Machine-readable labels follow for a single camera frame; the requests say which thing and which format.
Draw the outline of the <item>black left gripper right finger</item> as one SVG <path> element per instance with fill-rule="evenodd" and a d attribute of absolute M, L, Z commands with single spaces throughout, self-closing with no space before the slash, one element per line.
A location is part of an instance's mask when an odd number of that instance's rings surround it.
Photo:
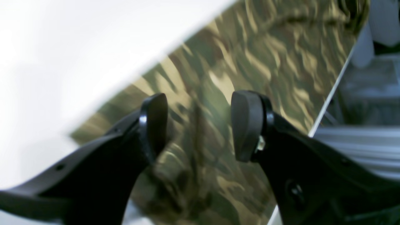
<path fill-rule="evenodd" d="M 301 133 L 254 91 L 234 91 L 237 161 L 264 171 L 284 225 L 398 225 L 399 183 Z"/>

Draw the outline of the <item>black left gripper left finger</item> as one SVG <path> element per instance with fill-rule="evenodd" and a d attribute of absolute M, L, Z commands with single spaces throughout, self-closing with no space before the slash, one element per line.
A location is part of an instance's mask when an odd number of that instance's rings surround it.
<path fill-rule="evenodd" d="M 168 102 L 164 93 L 54 165 L 1 191 L 1 210 L 62 225 L 120 225 L 138 176 L 166 145 Z"/>

